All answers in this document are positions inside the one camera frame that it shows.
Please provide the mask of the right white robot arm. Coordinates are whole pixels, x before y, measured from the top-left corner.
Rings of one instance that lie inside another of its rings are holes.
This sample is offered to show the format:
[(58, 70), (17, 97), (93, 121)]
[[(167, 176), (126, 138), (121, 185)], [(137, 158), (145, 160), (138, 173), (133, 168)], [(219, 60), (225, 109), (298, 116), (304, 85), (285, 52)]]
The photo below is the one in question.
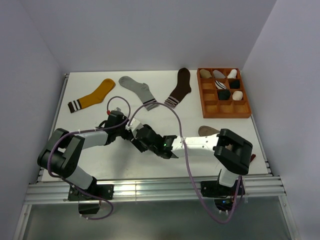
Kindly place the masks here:
[(226, 128), (209, 136), (182, 137), (161, 136), (150, 126), (144, 125), (134, 131), (134, 139), (141, 143), (143, 148), (163, 159), (189, 156), (217, 159), (222, 168), (216, 189), (222, 195), (227, 195), (233, 190), (239, 176), (249, 173), (253, 145)]

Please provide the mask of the tan sock with maroon cuff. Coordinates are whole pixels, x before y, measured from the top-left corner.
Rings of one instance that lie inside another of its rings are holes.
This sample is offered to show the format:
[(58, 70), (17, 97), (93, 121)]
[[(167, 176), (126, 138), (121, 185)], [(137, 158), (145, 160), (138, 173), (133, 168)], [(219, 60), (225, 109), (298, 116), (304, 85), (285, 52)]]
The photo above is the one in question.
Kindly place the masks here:
[[(215, 135), (215, 134), (219, 134), (219, 133), (220, 133), (219, 130), (217, 130), (213, 127), (207, 126), (207, 125), (202, 125), (198, 128), (198, 135), (200, 137), (207, 137), (207, 136), (211, 136), (211, 135)], [(232, 148), (231, 144), (226, 146), (226, 148), (228, 150), (231, 150), (231, 148)], [(252, 154), (250, 157), (250, 162), (252, 162), (255, 158), (256, 158), (256, 155)]]

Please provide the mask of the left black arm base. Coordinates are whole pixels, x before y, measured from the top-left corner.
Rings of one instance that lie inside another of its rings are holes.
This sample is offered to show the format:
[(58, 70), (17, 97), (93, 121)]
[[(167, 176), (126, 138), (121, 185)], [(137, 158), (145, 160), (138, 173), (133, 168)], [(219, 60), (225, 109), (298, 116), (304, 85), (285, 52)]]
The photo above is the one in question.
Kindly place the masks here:
[[(110, 202), (113, 199), (113, 194), (113, 184), (98, 184), (87, 190), (70, 186), (67, 200), (78, 202), (78, 212), (82, 217), (89, 220), (101, 220), (109, 217), (114, 211), (114, 206)], [(105, 216), (94, 217), (99, 212), (102, 202), (109, 204), (109, 213)]]

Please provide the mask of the plain black sock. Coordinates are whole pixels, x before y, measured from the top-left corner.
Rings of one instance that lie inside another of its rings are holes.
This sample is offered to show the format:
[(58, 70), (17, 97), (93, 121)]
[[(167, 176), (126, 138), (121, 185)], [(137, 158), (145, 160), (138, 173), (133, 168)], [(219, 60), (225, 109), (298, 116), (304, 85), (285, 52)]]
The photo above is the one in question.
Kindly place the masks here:
[(220, 89), (217, 91), (217, 96), (219, 101), (227, 101), (231, 97), (231, 92), (228, 89)]

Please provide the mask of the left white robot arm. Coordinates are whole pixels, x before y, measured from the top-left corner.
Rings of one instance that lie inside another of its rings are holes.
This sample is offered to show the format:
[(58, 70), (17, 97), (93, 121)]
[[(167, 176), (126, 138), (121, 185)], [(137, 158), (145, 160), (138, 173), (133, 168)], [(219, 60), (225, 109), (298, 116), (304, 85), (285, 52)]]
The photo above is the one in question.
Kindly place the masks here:
[(98, 185), (97, 179), (79, 167), (78, 162), (82, 150), (110, 145), (117, 137), (129, 137), (125, 126), (127, 122), (128, 118), (122, 112), (112, 110), (107, 120), (93, 130), (71, 134), (63, 128), (58, 128), (40, 152), (37, 164), (65, 179), (74, 190), (79, 188), (79, 194), (86, 200), (95, 197), (109, 200), (113, 191)]

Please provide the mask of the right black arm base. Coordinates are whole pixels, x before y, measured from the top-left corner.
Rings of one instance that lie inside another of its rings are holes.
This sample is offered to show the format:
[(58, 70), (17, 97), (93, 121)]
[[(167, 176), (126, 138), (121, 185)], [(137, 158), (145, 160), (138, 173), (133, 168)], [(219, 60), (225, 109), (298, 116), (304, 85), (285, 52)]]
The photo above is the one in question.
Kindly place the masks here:
[(240, 182), (238, 192), (236, 193), (238, 181), (236, 180), (233, 187), (220, 185), (217, 180), (208, 180), (200, 182), (200, 192), (205, 198), (214, 198), (215, 206), (223, 211), (231, 211), (235, 196), (240, 196), (240, 199), (245, 195), (243, 182)]

